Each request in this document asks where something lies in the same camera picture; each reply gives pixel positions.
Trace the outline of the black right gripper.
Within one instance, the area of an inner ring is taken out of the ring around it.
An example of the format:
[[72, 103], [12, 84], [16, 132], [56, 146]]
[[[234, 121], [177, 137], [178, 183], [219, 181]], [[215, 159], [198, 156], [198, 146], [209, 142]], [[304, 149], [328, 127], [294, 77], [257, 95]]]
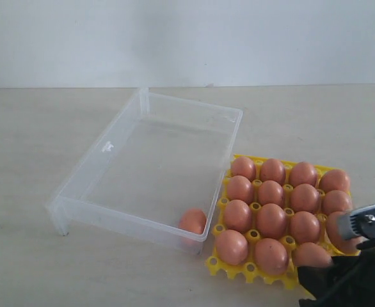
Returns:
[[298, 267], [299, 283], [314, 297], [299, 306], [375, 306], [375, 239], [358, 247], [358, 256], [333, 256], [327, 267]]

